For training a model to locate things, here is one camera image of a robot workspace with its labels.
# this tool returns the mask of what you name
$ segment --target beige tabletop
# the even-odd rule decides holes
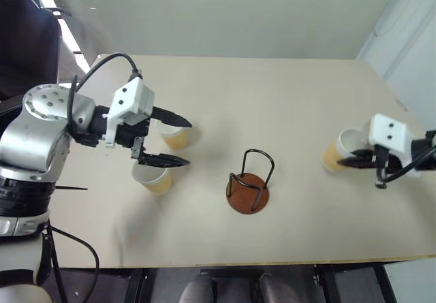
[[[194,128],[189,146],[171,151],[154,125],[147,151],[191,164],[172,170],[161,197],[131,177],[128,148],[73,144],[56,191],[53,225],[92,244],[102,267],[292,264],[381,261],[436,254],[436,174],[402,177],[376,189],[373,170],[327,172],[323,152],[344,128],[375,113],[416,121],[362,61],[134,56],[155,105]],[[130,68],[117,58],[82,94],[110,105]],[[258,148],[275,160],[270,200],[261,212],[235,212],[225,198],[230,172]],[[249,156],[247,171],[266,178],[269,162]],[[92,267],[86,249],[56,237],[64,267]]]

